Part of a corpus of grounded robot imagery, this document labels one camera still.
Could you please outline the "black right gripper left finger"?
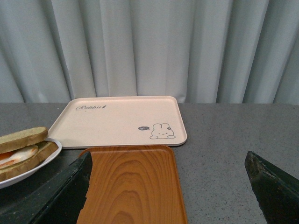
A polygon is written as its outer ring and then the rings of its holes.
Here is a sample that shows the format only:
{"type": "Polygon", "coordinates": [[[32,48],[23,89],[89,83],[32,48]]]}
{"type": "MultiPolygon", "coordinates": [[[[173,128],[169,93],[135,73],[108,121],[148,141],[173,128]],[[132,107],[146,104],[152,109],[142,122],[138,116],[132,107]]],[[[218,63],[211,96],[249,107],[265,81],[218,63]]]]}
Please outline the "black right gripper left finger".
{"type": "Polygon", "coordinates": [[[83,209],[92,172],[84,153],[52,179],[0,216],[2,224],[75,224],[83,209]]]}

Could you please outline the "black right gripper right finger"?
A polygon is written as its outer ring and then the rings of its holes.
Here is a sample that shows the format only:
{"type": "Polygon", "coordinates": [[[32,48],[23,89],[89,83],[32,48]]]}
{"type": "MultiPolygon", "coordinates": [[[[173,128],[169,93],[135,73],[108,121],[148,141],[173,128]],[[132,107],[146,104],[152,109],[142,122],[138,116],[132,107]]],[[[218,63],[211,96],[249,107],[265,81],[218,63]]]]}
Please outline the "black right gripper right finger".
{"type": "Polygon", "coordinates": [[[268,224],[299,222],[299,180],[248,151],[244,162],[252,190],[268,224]]]}

